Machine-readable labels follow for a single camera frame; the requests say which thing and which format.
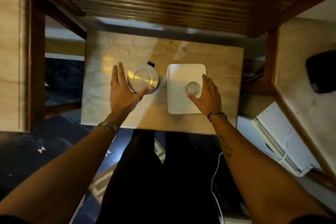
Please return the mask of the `person's right hand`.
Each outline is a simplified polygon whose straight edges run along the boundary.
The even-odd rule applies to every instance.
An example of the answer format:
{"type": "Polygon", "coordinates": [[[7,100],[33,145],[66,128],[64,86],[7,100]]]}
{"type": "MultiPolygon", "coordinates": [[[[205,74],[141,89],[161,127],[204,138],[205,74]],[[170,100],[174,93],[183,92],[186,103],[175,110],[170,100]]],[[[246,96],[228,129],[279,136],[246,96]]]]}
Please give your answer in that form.
{"type": "Polygon", "coordinates": [[[210,112],[222,111],[221,96],[218,92],[217,86],[214,84],[212,79],[207,78],[205,74],[202,75],[202,90],[201,97],[203,98],[202,105],[196,105],[204,115],[208,115],[210,112]]]}

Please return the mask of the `person's left hand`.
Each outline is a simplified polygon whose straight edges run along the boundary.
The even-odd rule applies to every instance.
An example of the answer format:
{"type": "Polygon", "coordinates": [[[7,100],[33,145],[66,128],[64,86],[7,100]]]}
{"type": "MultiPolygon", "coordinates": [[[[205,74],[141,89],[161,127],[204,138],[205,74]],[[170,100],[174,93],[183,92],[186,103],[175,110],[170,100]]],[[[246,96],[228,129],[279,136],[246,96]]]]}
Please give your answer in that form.
{"type": "Polygon", "coordinates": [[[110,106],[111,113],[127,117],[140,101],[136,93],[129,88],[122,62],[113,66],[111,78],[110,106]]]}

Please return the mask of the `clear drinking glass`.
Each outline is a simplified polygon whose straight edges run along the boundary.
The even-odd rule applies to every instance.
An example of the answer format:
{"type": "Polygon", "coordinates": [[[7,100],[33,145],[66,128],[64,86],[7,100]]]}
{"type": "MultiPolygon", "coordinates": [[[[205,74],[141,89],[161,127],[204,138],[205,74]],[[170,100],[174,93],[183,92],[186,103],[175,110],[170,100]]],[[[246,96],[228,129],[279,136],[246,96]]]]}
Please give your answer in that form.
{"type": "Polygon", "coordinates": [[[201,92],[201,86],[197,82],[190,82],[186,86],[186,91],[188,94],[197,96],[201,92]]]}

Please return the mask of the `steel electric kettle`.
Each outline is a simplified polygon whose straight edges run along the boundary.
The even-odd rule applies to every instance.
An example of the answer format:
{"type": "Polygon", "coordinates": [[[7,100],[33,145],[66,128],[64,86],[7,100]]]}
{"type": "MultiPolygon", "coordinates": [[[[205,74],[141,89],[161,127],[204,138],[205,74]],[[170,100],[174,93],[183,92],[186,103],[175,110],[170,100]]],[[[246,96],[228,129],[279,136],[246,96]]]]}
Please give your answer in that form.
{"type": "Polygon", "coordinates": [[[128,71],[126,78],[129,88],[134,93],[138,93],[143,88],[151,86],[152,89],[146,93],[147,95],[155,92],[160,83],[155,64],[150,61],[146,64],[134,66],[128,71]]]}

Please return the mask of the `person's right forearm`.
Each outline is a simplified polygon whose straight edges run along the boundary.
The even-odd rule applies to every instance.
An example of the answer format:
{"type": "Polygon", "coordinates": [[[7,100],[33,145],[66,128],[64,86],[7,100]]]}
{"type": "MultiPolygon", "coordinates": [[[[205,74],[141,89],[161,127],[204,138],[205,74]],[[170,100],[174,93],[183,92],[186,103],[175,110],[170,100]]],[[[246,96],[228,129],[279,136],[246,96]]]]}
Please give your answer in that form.
{"type": "Polygon", "coordinates": [[[336,224],[299,182],[221,115],[216,131],[234,182],[256,224],[336,224]]]}

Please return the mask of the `person's left forearm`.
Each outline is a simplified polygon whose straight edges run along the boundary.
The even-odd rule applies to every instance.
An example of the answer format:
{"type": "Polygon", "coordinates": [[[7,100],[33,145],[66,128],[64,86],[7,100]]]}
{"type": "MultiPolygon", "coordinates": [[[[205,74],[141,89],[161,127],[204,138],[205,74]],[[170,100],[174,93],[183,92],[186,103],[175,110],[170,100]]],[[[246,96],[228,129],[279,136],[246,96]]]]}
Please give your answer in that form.
{"type": "Polygon", "coordinates": [[[0,224],[69,224],[116,131],[103,122],[20,183],[0,202],[0,224]]]}

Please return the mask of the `white rectangular tray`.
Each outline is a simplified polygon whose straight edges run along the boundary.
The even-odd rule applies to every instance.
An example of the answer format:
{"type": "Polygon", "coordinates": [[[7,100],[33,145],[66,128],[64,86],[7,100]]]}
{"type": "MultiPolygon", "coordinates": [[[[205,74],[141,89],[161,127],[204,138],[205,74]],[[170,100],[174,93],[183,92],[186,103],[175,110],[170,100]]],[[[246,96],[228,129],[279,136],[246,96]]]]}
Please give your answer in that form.
{"type": "Polygon", "coordinates": [[[170,114],[201,113],[187,97],[186,86],[197,82],[202,90],[202,75],[206,74],[203,64],[170,64],[167,67],[167,107],[170,114]]]}

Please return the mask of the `black wrist band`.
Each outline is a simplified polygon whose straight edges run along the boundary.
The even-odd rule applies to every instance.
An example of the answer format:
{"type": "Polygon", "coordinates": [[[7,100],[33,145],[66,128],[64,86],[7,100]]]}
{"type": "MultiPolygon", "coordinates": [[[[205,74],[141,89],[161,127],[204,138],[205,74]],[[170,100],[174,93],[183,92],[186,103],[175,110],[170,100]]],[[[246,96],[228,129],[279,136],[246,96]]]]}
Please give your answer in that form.
{"type": "Polygon", "coordinates": [[[225,118],[227,118],[227,115],[224,113],[224,112],[218,112],[218,111],[214,111],[214,112],[210,112],[208,115],[207,115],[207,119],[211,122],[211,117],[213,115],[220,115],[220,116],[224,116],[225,118]]]}

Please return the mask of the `person's black trousers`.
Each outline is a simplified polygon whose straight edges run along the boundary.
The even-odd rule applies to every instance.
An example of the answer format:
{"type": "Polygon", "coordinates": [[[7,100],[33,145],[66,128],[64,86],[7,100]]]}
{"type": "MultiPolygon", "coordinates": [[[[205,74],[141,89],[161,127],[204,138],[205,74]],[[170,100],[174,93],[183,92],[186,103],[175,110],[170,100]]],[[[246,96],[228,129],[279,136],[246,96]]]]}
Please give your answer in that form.
{"type": "Polygon", "coordinates": [[[164,163],[155,132],[136,129],[103,195],[96,224],[221,224],[187,133],[168,132],[164,163]]]}

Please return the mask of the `white spiral notebook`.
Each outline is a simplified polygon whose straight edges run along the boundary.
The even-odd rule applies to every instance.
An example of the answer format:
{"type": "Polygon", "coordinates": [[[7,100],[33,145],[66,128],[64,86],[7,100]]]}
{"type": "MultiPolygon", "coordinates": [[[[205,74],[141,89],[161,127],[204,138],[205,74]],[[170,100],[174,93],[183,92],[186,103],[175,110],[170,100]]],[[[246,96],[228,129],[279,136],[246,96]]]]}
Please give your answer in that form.
{"type": "Polygon", "coordinates": [[[256,116],[253,124],[271,150],[269,156],[287,171],[298,177],[303,177],[312,170],[322,171],[320,164],[276,102],[256,116]]]}

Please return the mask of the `beige side table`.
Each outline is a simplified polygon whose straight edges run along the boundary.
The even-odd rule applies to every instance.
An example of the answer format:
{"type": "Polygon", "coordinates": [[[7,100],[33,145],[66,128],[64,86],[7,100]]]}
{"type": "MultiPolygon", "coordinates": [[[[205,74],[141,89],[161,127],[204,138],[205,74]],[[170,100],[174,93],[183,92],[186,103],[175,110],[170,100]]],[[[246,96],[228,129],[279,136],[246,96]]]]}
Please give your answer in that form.
{"type": "Polygon", "coordinates": [[[315,181],[336,192],[336,91],[313,91],[311,56],[336,51],[336,23],[295,18],[269,33],[265,72],[286,117],[320,164],[315,181]]]}

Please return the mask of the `black flat pad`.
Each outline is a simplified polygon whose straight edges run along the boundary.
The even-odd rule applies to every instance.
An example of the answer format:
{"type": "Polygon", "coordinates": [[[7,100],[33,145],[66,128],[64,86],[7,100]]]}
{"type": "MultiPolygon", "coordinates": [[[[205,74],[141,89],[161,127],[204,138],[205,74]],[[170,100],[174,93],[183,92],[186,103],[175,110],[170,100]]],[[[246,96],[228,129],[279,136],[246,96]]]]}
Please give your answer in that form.
{"type": "Polygon", "coordinates": [[[336,50],[321,52],[305,61],[309,83],[317,94],[336,91],[336,50]]]}

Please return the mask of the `dark wooden frame post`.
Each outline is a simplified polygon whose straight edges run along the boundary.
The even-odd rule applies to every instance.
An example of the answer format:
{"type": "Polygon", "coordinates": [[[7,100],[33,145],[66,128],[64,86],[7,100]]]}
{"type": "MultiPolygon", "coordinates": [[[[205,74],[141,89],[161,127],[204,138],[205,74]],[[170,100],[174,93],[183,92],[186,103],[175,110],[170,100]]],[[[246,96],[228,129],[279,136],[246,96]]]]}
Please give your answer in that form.
{"type": "Polygon", "coordinates": [[[27,132],[45,119],[80,109],[82,102],[45,107],[45,15],[86,40],[87,33],[49,0],[28,0],[27,132]]]}

